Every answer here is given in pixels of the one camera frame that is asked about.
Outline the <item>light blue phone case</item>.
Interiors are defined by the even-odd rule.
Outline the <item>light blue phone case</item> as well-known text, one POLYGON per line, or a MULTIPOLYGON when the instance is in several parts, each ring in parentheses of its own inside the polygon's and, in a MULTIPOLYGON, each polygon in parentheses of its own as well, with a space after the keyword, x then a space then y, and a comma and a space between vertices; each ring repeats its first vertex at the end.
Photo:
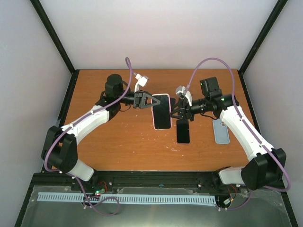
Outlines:
POLYGON ((228 127, 221 119, 213 120, 214 140, 216 144, 227 145, 230 143, 228 127))

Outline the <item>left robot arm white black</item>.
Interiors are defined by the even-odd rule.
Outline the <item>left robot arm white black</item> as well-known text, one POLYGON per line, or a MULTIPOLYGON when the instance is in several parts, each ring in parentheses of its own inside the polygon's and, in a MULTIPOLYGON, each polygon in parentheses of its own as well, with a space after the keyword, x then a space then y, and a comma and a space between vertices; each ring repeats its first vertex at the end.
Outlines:
POLYGON ((95 170, 78 157, 78 144, 97 127, 113 119, 121 109, 121 105, 132 105, 134 108, 149 108, 160 104, 160 100, 150 93, 140 90, 148 82, 147 76, 135 75, 137 80, 134 90, 130 83, 122 80, 118 74, 108 76, 105 90, 100 99, 83 116, 62 127, 51 127, 45 139, 42 152, 46 171, 64 173, 82 180, 87 190, 98 186, 95 170))

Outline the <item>blue-edged black smartphone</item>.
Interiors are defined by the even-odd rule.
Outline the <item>blue-edged black smartphone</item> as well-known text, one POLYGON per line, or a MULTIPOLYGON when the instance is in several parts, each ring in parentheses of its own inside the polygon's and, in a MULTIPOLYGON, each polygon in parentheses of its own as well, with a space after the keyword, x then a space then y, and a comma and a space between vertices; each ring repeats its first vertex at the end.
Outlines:
POLYGON ((176 104, 176 99, 175 98, 170 98, 170 109, 173 111, 174 107, 176 104))

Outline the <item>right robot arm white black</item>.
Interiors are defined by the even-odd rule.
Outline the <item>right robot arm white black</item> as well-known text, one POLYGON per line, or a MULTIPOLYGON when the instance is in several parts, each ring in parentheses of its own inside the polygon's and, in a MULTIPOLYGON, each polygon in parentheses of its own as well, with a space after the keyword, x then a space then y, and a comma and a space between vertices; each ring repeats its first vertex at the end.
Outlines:
POLYGON ((280 181, 283 177, 286 153, 268 143, 245 116, 239 102, 232 94, 223 95, 217 78, 200 81, 204 98, 193 100, 186 87, 179 86, 179 100, 173 107, 171 117, 177 119, 177 139, 185 143, 189 139, 188 122, 196 114, 212 112, 216 119, 228 127, 241 144, 248 163, 244 167, 225 167, 217 172, 220 184, 245 185, 256 190, 280 181))

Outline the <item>beige phone case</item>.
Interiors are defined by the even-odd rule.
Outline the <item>beige phone case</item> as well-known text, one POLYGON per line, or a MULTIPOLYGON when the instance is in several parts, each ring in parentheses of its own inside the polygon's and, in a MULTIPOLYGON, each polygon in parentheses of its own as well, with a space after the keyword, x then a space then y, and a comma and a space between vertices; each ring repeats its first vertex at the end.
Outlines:
POLYGON ((155 130, 170 129, 172 125, 171 119, 171 101, 168 94, 154 94, 153 98, 160 101, 154 105, 152 109, 153 126, 155 130))

